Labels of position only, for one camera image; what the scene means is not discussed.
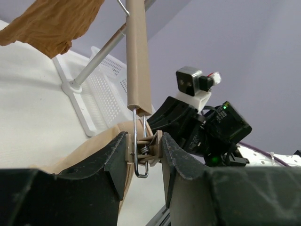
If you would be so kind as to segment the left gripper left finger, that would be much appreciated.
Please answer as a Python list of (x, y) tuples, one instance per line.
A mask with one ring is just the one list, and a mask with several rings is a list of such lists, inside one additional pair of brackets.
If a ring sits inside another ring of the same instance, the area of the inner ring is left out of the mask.
[(58, 174), (39, 169), (0, 171), (3, 226), (115, 226), (127, 175), (127, 137)]

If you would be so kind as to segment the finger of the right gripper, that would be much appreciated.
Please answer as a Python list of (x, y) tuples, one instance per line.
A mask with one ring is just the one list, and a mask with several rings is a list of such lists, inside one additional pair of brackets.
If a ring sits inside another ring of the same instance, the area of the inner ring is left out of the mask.
[(188, 139), (188, 131), (186, 129), (180, 129), (178, 127), (161, 127), (161, 128), (151, 128), (153, 134), (157, 130), (161, 130), (162, 133), (168, 133), (171, 138), (178, 144), (179, 147), (183, 148)]
[(147, 120), (151, 130), (162, 130), (162, 128), (178, 123), (196, 112), (196, 108), (168, 96), (162, 106)]

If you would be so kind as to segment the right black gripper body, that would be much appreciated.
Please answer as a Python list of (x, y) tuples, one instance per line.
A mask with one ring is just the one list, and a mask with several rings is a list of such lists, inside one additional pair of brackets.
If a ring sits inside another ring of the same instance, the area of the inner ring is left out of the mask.
[(238, 143), (251, 133), (252, 127), (229, 101), (204, 109), (204, 120), (190, 124), (189, 136), (181, 148), (203, 157), (207, 166), (246, 166), (249, 160), (238, 151)]

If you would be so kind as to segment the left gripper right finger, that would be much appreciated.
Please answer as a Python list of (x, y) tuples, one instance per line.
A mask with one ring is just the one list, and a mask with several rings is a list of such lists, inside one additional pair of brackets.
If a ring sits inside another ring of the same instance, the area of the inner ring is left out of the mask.
[(161, 139), (166, 206), (174, 226), (298, 226), (297, 167), (208, 167)]

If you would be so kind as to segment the beige clip hanger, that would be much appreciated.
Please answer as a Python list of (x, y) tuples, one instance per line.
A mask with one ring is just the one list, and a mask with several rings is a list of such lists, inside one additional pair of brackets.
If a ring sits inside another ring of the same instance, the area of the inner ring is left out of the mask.
[(148, 58), (146, 13), (154, 0), (127, 0), (127, 107), (133, 114), (134, 169), (138, 178), (149, 175), (148, 161), (143, 163), (145, 172), (139, 172), (138, 117), (141, 117), (143, 138), (146, 138), (146, 117), (152, 113), (151, 83)]

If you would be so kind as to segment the beige underwear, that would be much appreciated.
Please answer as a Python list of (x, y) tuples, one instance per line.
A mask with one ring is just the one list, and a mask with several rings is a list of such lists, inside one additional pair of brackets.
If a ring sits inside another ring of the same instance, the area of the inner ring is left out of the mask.
[(133, 133), (133, 122), (126, 121), (122, 123), (118, 123), (110, 129), (107, 129), (100, 134), (93, 136), (88, 139), (86, 142), (81, 144), (77, 149), (75, 149), (71, 154), (67, 157), (59, 160), (57, 163), (49, 166), (37, 166), (30, 165), (30, 168), (38, 168), (47, 173), (55, 173), (58, 174), (64, 169), (67, 169), (76, 163), (86, 159), (92, 154), (104, 148), (110, 141), (112, 141), (120, 132), (125, 131), (129, 134)]

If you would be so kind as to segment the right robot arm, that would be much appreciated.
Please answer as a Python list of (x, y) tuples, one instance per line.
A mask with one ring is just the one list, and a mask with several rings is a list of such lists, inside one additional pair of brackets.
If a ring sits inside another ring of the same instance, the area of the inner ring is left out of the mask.
[(204, 158), (209, 167), (216, 166), (287, 166), (300, 167), (301, 152), (280, 155), (262, 151), (241, 140), (251, 133), (251, 126), (228, 102), (203, 111), (168, 97), (148, 119), (152, 132), (168, 133), (180, 148)]

